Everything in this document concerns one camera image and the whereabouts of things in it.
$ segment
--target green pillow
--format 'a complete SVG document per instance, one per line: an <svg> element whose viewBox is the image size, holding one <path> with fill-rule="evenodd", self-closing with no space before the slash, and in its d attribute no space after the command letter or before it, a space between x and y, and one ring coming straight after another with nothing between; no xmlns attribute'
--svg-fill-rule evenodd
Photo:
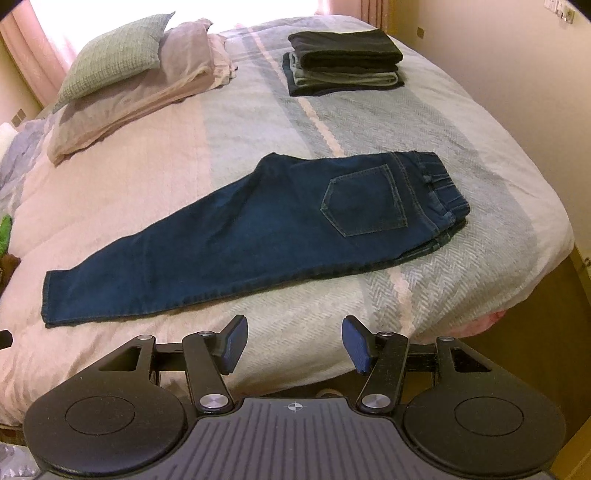
<svg viewBox="0 0 591 480"><path fill-rule="evenodd" d="M142 18L88 42L66 74L53 112L107 85L160 68L158 47L173 15Z"/></svg>

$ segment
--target bedspread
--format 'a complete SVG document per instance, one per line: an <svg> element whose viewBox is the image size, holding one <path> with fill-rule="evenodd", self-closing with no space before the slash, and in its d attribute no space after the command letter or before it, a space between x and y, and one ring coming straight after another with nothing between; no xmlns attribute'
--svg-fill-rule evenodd
<svg viewBox="0 0 591 480"><path fill-rule="evenodd" d="M567 256L569 220L532 161L454 80L400 42L405 87L289 97L280 65L289 34L369 28L329 16L226 32L238 67L229 85L125 125L57 168L40 155L15 212L11 250L22 263L0 300L1 327L15 338L0 351L0 423L21 422L37 397L135 335L179 342L219 330L238 313L250 331L228 378L231 391L262 394L323 380L353 368L340 339L346 315L374 331L429 341L525 299ZM472 208L466 227L431 255L128 321L43 325L47 270L74 267L250 173L270 152L319 158L404 150L434 151Z"/></svg>

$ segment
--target floor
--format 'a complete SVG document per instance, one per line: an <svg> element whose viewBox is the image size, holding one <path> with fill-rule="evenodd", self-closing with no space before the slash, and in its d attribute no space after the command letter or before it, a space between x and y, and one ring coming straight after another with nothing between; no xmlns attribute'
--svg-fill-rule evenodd
<svg viewBox="0 0 591 480"><path fill-rule="evenodd" d="M566 418L567 439L591 416L591 306L570 259L496 325L464 341L552 399ZM428 388L429 381L429 375L409 377L403 401ZM281 396L314 396L334 388L356 398L364 382L353 372Z"/></svg>

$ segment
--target back pocket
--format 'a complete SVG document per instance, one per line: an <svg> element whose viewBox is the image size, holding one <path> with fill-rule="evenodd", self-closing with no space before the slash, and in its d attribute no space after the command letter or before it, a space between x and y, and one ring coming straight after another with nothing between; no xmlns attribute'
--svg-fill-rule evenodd
<svg viewBox="0 0 591 480"><path fill-rule="evenodd" d="M333 178L320 211L343 236L407 226L394 177L386 164Z"/></svg>

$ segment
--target pillow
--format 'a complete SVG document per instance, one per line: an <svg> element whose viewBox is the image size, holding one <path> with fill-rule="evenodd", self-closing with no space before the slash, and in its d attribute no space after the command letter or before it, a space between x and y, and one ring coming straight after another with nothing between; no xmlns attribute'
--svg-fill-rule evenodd
<svg viewBox="0 0 591 480"><path fill-rule="evenodd" d="M66 74L53 112L107 85L159 68L158 46L173 15L142 18L88 42Z"/></svg>
<svg viewBox="0 0 591 480"><path fill-rule="evenodd" d="M0 161L4 158L12 140L14 140L14 137L17 135L18 132L11 124L4 122L0 125Z"/></svg>
<svg viewBox="0 0 591 480"><path fill-rule="evenodd" d="M167 31L161 68L105 87L68 104L56 119L47 155L60 164L74 152L170 103L225 85L233 77L225 38L208 35L209 20Z"/></svg>

